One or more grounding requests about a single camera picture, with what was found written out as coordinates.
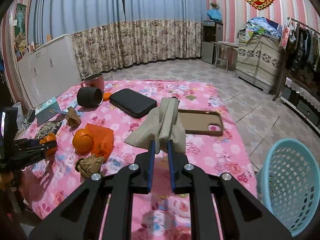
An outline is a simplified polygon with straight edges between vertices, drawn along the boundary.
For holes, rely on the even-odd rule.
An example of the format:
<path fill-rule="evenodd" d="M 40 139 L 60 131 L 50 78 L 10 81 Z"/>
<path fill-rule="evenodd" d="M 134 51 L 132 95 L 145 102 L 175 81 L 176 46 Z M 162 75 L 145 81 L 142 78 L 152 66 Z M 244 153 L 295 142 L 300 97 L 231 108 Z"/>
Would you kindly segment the orange peel piece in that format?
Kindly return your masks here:
<path fill-rule="evenodd" d="M 46 158 L 50 158 L 57 151 L 57 140 L 53 133 L 49 133 L 47 136 L 40 140 L 40 145 L 44 147 L 46 152 Z"/>

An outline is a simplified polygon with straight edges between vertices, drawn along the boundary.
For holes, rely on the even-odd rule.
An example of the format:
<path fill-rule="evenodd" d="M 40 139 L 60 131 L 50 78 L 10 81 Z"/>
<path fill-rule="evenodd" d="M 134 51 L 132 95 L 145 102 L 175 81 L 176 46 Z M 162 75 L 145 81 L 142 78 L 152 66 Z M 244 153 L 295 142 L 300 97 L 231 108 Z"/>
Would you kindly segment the orange plastic bag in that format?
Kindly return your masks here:
<path fill-rule="evenodd" d="M 85 126 L 93 135 L 93 148 L 91 154 L 96 157 L 109 158 L 114 146 L 114 132 L 110 128 L 87 123 Z"/>

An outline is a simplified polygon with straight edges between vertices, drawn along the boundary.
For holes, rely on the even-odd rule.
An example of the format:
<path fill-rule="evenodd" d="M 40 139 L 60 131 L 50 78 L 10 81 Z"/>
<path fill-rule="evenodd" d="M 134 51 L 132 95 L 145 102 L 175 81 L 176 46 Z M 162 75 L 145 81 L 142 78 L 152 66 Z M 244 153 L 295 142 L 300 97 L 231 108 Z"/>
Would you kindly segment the beige cloth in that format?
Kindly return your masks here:
<path fill-rule="evenodd" d="M 185 129 L 182 125 L 177 98 L 163 98 L 158 107 L 152 109 L 145 121 L 125 139 L 125 143 L 148 149 L 151 141 L 155 143 L 155 153 L 167 150 L 167 143 L 172 140 L 174 149 L 185 154 Z"/>

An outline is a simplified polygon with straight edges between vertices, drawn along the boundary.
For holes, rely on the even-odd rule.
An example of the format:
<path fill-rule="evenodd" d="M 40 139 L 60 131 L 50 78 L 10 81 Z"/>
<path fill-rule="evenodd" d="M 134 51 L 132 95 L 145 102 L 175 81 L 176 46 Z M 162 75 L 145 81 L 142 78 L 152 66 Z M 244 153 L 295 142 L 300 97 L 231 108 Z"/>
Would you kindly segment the snack packet with Chinese text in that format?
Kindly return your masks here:
<path fill-rule="evenodd" d="M 58 130 L 60 129 L 62 122 L 59 121 L 48 121 L 43 124 L 40 130 L 35 135 L 34 139 L 42 139 L 46 137 L 49 133 L 57 134 Z"/>

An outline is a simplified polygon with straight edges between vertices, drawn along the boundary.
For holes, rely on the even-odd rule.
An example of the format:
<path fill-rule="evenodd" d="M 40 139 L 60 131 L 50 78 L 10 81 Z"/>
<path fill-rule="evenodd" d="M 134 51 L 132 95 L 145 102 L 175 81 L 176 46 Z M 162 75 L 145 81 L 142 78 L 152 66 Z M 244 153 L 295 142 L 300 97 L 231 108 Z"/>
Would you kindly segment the teal tissue box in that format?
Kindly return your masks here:
<path fill-rule="evenodd" d="M 40 126 L 55 116 L 60 111 L 56 97 L 53 97 L 35 108 L 35 118 Z"/>

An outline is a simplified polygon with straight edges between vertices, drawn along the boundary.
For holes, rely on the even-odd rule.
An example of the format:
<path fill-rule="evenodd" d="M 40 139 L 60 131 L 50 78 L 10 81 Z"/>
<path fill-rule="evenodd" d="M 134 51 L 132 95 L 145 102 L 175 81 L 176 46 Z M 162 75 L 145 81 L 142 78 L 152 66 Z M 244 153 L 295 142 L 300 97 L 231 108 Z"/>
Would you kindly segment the brown crumpled paper near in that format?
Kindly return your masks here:
<path fill-rule="evenodd" d="M 76 172 L 79 172 L 83 178 L 89 178 L 95 173 L 99 173 L 101 166 L 105 162 L 104 157 L 90 155 L 89 157 L 80 158 L 75 164 Z"/>

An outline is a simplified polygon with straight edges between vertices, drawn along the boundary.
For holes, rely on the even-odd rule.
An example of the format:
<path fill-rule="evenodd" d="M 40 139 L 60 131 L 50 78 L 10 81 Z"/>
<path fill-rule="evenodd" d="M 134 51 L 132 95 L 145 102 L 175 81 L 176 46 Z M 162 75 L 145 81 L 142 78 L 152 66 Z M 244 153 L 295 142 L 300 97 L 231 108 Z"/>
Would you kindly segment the whole orange fruit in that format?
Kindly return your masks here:
<path fill-rule="evenodd" d="M 93 135 L 85 128 L 79 129 L 73 137 L 72 144 L 76 152 L 86 154 L 93 148 Z"/>

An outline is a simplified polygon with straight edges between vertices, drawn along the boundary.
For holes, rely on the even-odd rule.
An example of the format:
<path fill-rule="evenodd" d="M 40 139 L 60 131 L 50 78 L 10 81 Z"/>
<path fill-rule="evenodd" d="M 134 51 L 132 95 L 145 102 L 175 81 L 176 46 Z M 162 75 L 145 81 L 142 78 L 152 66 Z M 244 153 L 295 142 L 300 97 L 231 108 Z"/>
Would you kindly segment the light blue plastic basket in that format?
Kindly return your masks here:
<path fill-rule="evenodd" d="M 311 151 L 295 139 L 277 141 L 256 179 L 260 202 L 293 237 L 302 233 L 319 204 L 319 164 Z"/>

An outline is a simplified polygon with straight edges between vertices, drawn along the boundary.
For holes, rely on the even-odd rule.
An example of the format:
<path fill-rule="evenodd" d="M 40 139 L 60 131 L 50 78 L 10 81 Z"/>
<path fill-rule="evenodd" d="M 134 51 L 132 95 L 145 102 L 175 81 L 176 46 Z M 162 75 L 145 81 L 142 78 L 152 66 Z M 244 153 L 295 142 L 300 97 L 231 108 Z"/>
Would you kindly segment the white cabinet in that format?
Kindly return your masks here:
<path fill-rule="evenodd" d="M 81 83 L 70 34 L 35 49 L 17 63 L 18 81 L 27 109 Z"/>

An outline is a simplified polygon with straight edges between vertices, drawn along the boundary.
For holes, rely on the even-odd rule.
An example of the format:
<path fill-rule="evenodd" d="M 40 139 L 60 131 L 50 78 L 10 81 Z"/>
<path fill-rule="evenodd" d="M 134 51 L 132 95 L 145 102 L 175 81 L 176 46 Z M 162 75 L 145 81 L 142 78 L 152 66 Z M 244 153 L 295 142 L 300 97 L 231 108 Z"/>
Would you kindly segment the pink floral tablecloth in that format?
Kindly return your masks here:
<path fill-rule="evenodd" d="M 161 101 L 178 98 L 181 109 L 216 111 L 224 122 L 221 137 L 188 135 L 186 154 L 190 163 L 206 173 L 218 176 L 223 172 L 233 175 L 256 194 L 256 179 L 251 162 L 237 130 L 236 124 L 220 98 L 217 89 L 208 83 L 187 81 L 123 80 L 105 82 L 105 91 L 115 93 L 128 88 Z M 79 109 L 81 127 L 94 124 L 114 132 L 113 151 L 101 166 L 104 175 L 118 172 L 132 163 L 140 148 L 125 143 L 127 136 L 143 122 L 134 119 L 108 101 L 92 110 Z M 29 207 L 40 217 L 46 218 L 81 183 L 75 170 L 79 159 L 72 140 L 74 132 L 63 124 L 56 138 L 58 149 L 52 160 L 42 160 L 23 171 L 22 196 Z M 150 194 L 137 194 L 133 198 L 132 239 L 190 239 L 190 205 L 187 194 L 175 195 L 169 182 L 168 158 L 159 153 L 155 158 L 153 185 Z"/>

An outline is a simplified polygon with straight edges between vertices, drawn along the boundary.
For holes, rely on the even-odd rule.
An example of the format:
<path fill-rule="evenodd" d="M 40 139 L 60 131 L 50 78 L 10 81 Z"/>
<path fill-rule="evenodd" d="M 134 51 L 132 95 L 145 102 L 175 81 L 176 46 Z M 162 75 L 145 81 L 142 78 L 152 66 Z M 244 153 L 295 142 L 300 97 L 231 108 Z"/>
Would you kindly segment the pink mug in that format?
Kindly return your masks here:
<path fill-rule="evenodd" d="M 95 87 L 104 92 L 104 77 L 102 73 L 92 74 L 81 82 L 81 87 Z"/>

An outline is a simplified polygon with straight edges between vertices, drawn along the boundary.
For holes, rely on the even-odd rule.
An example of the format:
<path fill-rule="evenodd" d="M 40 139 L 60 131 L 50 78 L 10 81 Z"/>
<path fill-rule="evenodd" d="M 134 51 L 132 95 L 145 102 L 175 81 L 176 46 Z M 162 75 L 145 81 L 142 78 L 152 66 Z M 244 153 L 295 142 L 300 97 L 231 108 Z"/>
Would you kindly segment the small orange piece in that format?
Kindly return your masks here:
<path fill-rule="evenodd" d="M 104 93 L 103 94 L 103 101 L 109 101 L 111 95 L 112 95 L 112 93 L 110 93 L 110 92 Z"/>

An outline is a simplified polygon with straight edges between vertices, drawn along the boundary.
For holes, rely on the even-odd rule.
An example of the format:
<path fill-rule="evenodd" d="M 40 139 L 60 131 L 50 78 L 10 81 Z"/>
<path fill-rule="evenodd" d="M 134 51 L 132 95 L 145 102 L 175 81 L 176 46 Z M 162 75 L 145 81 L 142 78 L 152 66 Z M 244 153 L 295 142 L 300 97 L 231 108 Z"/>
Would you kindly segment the brown phone case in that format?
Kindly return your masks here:
<path fill-rule="evenodd" d="M 178 110 L 186 134 L 223 136 L 224 125 L 220 113 L 212 111 Z"/>

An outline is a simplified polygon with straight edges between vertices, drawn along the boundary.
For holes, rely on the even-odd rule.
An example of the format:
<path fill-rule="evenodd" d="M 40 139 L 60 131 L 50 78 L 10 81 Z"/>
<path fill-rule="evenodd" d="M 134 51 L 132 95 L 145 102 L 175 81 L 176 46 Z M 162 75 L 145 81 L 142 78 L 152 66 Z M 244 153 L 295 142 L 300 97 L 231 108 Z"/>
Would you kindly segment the black rectangular pouch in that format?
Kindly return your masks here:
<path fill-rule="evenodd" d="M 110 103 L 129 116 L 139 119 L 157 107 L 157 101 L 134 90 L 124 88 L 109 97 Z"/>

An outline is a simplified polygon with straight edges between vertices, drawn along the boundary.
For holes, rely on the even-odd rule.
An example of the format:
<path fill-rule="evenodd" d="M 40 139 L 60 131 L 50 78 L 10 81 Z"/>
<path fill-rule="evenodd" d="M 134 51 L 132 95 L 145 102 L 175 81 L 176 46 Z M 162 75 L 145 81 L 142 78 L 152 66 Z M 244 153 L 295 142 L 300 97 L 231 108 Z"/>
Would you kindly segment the low tv stand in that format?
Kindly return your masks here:
<path fill-rule="evenodd" d="M 296 80 L 285 79 L 280 100 L 294 110 L 319 134 L 319 100 Z"/>

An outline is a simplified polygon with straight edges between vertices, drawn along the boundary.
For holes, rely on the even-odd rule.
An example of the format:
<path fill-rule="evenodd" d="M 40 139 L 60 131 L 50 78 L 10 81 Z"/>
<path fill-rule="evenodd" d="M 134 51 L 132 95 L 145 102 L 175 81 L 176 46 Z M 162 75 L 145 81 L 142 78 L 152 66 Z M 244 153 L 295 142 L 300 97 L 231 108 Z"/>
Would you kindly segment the blue floral curtain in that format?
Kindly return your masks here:
<path fill-rule="evenodd" d="M 31 0 L 28 39 L 69 34 L 81 77 L 201 55 L 206 0 Z"/>

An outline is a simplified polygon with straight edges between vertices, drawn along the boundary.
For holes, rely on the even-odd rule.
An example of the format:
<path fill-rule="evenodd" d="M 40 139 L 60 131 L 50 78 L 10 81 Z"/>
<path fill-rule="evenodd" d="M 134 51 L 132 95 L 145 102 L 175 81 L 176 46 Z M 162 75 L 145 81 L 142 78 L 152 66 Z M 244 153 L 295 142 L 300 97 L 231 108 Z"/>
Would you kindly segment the cloth covered cabinet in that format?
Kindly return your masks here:
<path fill-rule="evenodd" d="M 246 40 L 244 29 L 238 32 L 238 38 L 236 77 L 269 94 L 278 82 L 278 72 L 282 66 L 280 38 L 265 33 L 253 33 L 250 39 Z"/>

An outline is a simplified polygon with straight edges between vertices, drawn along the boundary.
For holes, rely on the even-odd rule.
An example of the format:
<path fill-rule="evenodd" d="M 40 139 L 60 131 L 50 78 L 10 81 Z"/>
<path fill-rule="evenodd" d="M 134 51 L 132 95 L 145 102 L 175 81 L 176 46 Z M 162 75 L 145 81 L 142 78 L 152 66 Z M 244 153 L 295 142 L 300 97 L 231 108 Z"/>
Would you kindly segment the small metal side table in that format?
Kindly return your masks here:
<path fill-rule="evenodd" d="M 229 57 L 232 55 L 233 51 L 239 49 L 239 45 L 235 43 L 217 41 L 212 42 L 214 51 L 214 65 L 220 66 L 221 63 L 225 64 L 226 72 L 229 70 Z"/>

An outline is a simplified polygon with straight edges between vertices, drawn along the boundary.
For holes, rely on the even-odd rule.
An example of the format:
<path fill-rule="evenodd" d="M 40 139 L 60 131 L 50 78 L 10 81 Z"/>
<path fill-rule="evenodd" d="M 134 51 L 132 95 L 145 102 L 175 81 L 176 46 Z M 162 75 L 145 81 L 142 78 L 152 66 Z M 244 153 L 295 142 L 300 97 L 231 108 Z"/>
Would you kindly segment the clothes rack with clothes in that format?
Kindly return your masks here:
<path fill-rule="evenodd" d="M 280 40 L 283 53 L 275 100 L 289 79 L 319 100 L 319 31 L 288 17 Z"/>

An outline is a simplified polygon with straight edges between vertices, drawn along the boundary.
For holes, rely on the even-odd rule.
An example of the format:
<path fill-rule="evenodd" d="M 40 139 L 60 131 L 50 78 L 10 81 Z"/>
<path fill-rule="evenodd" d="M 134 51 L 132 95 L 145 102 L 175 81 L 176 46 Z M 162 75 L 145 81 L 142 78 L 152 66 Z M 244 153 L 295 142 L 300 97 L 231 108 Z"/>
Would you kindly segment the water dispenser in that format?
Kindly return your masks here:
<path fill-rule="evenodd" d="M 202 22 L 201 60 L 213 64 L 216 52 L 215 43 L 222 41 L 223 24 L 217 21 Z"/>

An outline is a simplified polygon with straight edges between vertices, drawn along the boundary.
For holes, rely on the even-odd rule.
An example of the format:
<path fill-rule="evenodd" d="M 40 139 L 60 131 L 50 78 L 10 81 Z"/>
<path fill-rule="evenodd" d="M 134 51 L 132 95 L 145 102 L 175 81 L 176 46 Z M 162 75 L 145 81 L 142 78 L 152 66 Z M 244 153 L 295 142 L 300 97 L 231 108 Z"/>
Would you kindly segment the pile of bedding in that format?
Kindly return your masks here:
<path fill-rule="evenodd" d="M 253 34 L 267 34 L 280 38 L 282 32 L 281 24 L 264 17 L 254 17 L 248 20 L 245 27 L 246 41 L 249 41 Z"/>

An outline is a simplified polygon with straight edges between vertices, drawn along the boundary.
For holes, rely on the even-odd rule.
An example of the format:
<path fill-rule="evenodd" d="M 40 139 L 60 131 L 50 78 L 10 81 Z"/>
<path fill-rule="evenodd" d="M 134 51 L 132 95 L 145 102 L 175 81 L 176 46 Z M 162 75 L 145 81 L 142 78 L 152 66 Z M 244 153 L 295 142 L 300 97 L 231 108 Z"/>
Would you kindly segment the blue covered plant pot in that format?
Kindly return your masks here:
<path fill-rule="evenodd" d="M 210 3 L 211 8 L 207 11 L 207 15 L 211 21 L 222 23 L 220 6 L 217 3 Z"/>

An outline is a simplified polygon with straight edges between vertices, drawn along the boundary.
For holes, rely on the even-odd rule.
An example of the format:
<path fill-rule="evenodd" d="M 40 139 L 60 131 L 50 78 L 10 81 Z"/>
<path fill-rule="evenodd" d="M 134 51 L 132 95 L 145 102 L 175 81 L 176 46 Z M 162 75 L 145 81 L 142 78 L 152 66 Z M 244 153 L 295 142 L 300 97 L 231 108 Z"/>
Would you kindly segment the wall picture left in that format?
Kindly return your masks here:
<path fill-rule="evenodd" d="M 27 6 L 21 3 L 16 5 L 15 14 L 15 38 L 25 38 L 25 18 Z"/>

